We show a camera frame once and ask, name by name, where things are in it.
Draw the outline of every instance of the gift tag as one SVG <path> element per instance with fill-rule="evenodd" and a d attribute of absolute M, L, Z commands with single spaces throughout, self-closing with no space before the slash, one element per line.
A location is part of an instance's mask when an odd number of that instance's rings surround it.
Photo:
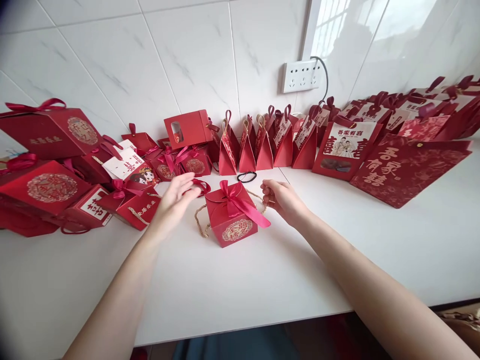
<path fill-rule="evenodd" d="M 355 129 L 350 130 L 334 122 L 325 148 L 323 149 L 323 154 L 360 159 L 377 123 L 367 121 L 356 122 L 355 124 Z"/>
<path fill-rule="evenodd" d="M 114 175 L 112 178 L 125 180 L 130 174 L 138 169 L 144 161 L 131 147 L 124 147 L 124 150 L 120 155 L 123 160 L 118 160 L 116 157 L 112 157 L 110 160 L 103 163 L 103 167 L 110 175 Z"/>

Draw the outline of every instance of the marble tile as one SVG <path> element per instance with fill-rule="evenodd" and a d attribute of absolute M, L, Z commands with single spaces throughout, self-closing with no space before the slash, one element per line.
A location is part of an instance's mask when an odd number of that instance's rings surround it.
<path fill-rule="evenodd" d="M 422 62 L 406 88 L 424 88 L 438 76 L 453 84 L 480 51 L 480 2 L 459 0 L 450 17 L 436 34 Z"/>
<path fill-rule="evenodd" d="M 229 4 L 145 14 L 182 113 L 206 109 L 215 124 L 232 112 L 240 129 Z"/>
<path fill-rule="evenodd" d="M 143 15 L 63 26 L 60 32 L 125 124 L 154 139 L 180 113 Z"/>
<path fill-rule="evenodd" d="M 458 0 L 390 0 L 350 101 L 405 89 Z"/>
<path fill-rule="evenodd" d="M 141 12 L 137 0 L 38 0 L 57 25 Z"/>
<path fill-rule="evenodd" d="M 299 60 L 307 0 L 230 2 L 240 113 L 266 113 L 295 105 L 297 93 L 282 94 L 284 63 Z"/>
<path fill-rule="evenodd" d="M 5 103 L 25 104 L 37 106 L 38 104 L 24 93 L 10 78 L 0 71 L 0 113 L 10 111 Z M 21 154 L 27 151 L 22 145 L 0 130 L 0 158 Z"/>
<path fill-rule="evenodd" d="M 328 70 L 328 97 L 343 108 L 354 88 L 375 31 L 388 0 L 324 0 L 318 16 L 318 39 L 312 55 L 323 59 Z M 325 94 L 325 77 L 320 88 L 299 92 L 295 110 L 305 112 Z"/>
<path fill-rule="evenodd" d="M 165 10 L 174 8 L 184 8 L 192 5 L 215 3 L 228 0 L 138 0 L 141 9 L 144 12 L 155 10 Z"/>
<path fill-rule="evenodd" d="M 80 108 L 101 134 L 120 138 L 127 130 L 57 29 L 0 36 L 4 71 L 36 103 L 60 98 Z"/>
<path fill-rule="evenodd" d="M 54 23 L 37 0 L 12 0 L 2 11 L 0 34 L 52 28 Z"/>

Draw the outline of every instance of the white countertop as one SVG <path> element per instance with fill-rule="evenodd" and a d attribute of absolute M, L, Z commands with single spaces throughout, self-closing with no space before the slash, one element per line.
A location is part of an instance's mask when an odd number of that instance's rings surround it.
<path fill-rule="evenodd" d="M 480 297 L 480 146 L 402 209 L 308 170 L 259 171 L 305 203 L 427 305 Z M 234 176 L 203 178 L 212 187 Z M 168 184 L 161 183 L 161 194 Z M 164 243 L 137 346 L 350 311 L 305 240 L 273 210 L 272 226 L 226 248 L 202 238 L 193 202 Z M 208 221 L 207 210 L 200 221 Z M 84 235 L 0 232 L 0 324 L 18 359 L 60 358 L 141 236 L 113 218 Z"/>

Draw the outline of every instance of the black hair tie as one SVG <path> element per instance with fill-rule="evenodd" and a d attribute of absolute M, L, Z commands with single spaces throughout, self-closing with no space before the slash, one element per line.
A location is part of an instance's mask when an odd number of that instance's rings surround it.
<path fill-rule="evenodd" d="M 247 181 L 242 181 L 240 180 L 240 177 L 241 176 L 245 176 L 245 175 L 248 175 L 248 174 L 253 174 L 253 177 L 250 179 L 250 180 L 247 180 Z M 255 178 L 257 177 L 257 173 L 255 171 L 247 171 L 247 172 L 243 172 L 241 174 L 239 174 L 236 179 L 241 182 L 242 184 L 246 184 L 246 183 L 251 183 L 253 180 L 255 180 Z"/>

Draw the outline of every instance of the wall socket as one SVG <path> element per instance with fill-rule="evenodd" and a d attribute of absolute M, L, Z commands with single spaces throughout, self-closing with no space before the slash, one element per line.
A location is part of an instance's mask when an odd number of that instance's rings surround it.
<path fill-rule="evenodd" d="M 305 60 L 286 62 L 283 65 L 283 93 L 294 93 L 320 87 L 324 68 L 320 61 Z"/>

